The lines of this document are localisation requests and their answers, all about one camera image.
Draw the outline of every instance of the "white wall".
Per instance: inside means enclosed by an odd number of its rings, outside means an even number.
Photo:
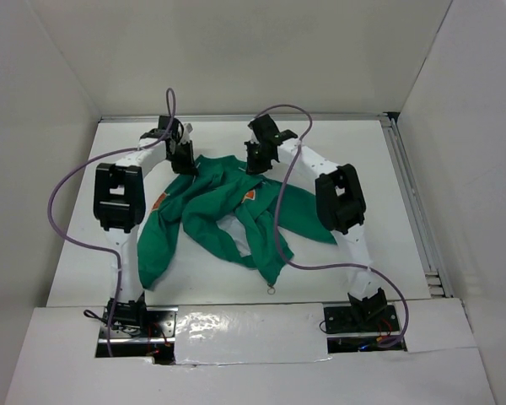
[[[506,2],[454,1],[399,127],[494,394],[506,404]]]
[[[0,403],[60,252],[46,200],[88,154],[97,118],[27,4],[0,0]],[[77,187],[57,205],[62,225]]]
[[[450,0],[31,0],[104,115],[400,111]]]

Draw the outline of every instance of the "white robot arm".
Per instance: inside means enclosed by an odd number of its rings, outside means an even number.
[[[302,145],[297,135],[289,130],[279,132],[269,115],[258,116],[250,123],[250,128],[253,134],[245,143],[250,174],[271,169],[273,159],[291,165],[300,148],[293,169],[315,183],[317,215],[321,223],[333,235],[344,262],[367,268],[347,267],[343,271],[357,317],[367,321],[386,307],[386,298],[379,277],[369,270],[372,260],[363,229],[365,201],[356,170],[351,165],[340,166],[323,158]]]
[[[121,271],[120,294],[113,320],[123,326],[143,327],[145,321],[146,305],[137,258],[137,235],[146,212],[143,179],[164,160],[171,162],[175,173],[196,175],[191,124],[183,126],[174,118],[170,137],[148,148],[162,136],[169,119],[161,116],[158,128],[141,136],[137,151],[114,164],[100,164],[96,170],[94,215],[100,221],[110,247],[118,251],[121,258],[121,268],[115,260],[111,264],[113,287],[107,311],[112,305],[114,286]]]

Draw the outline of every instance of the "crumpled green garment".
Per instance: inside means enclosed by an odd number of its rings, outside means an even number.
[[[234,156],[196,160],[199,175],[179,175],[154,204],[138,241],[139,276],[144,288],[152,286],[167,269],[175,254],[180,222],[199,245],[223,260],[258,268],[262,277],[275,284],[284,266],[273,235],[274,211],[279,181],[263,175],[247,175],[245,162]],[[226,215],[234,215],[245,229],[249,254],[240,252],[233,236],[218,226]],[[279,226],[311,240],[335,243],[316,215],[315,197],[295,186],[287,186]],[[293,256],[279,235],[283,251]]]

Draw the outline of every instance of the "white platform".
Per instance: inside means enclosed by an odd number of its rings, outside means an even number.
[[[493,405],[460,302],[416,303],[410,303],[407,341],[417,346],[421,339],[429,351],[336,354],[305,364],[196,367],[156,365],[150,358],[96,359],[97,321],[83,317],[80,308],[36,309],[6,403]],[[439,336],[427,333],[430,313],[438,315],[435,326],[444,332],[442,349],[434,344]],[[459,337],[452,338],[452,332]],[[287,338],[295,344],[292,333]],[[248,347],[246,339],[245,352]]]
[[[218,157],[235,154],[245,159],[244,141],[250,138],[247,121],[194,121],[192,139],[195,154]],[[280,121],[281,129],[301,133],[305,121]],[[102,122],[95,135],[90,156],[113,149],[131,147],[154,122]],[[408,299],[429,298],[423,265],[397,184],[396,174],[377,121],[318,121],[306,143],[328,159],[351,163],[358,170],[368,209],[366,238],[374,266],[388,275]],[[94,170],[89,167],[69,227],[69,234],[88,243],[106,246],[103,230],[92,214]],[[268,175],[277,180],[287,169],[276,165]],[[147,206],[175,178],[165,162],[145,181]],[[313,191],[313,185],[297,176],[292,183]],[[306,240],[283,231],[294,260],[306,264],[341,261],[335,246]],[[109,299],[110,260],[113,256],[87,251],[65,243],[52,285],[48,306],[105,305]],[[347,298],[342,269],[305,272],[285,267],[274,295],[266,292],[266,282],[257,271],[224,262],[180,232],[175,258],[154,291],[148,291],[149,305],[202,305],[281,302],[328,302]],[[398,297],[385,287],[389,299]]]

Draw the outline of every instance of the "metal frame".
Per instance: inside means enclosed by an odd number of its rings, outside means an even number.
[[[433,232],[428,223],[422,200],[416,187],[411,166],[406,155],[399,129],[395,120],[381,121],[386,144],[390,150],[392,163],[396,170],[401,195],[406,206],[408,218],[411,221],[414,239],[424,265],[429,292],[433,298],[452,297],[447,272],[445,271],[439,250],[434,242]]]
[[[405,147],[401,140],[396,122],[386,114],[374,113],[341,113],[341,114],[311,114],[315,121],[379,121],[385,135],[392,165],[396,172],[401,196],[405,204],[407,216],[411,223],[414,240],[423,265],[423,271],[429,285],[429,292],[433,298],[451,297],[451,288],[447,272],[444,269],[439,251],[434,242],[433,232],[423,209],[423,204],[416,188],[416,182],[411,171]],[[253,115],[186,115],[180,116],[189,122],[235,122],[250,120]],[[301,114],[273,114],[274,120],[304,121]],[[157,122],[157,116],[103,116],[101,122]]]

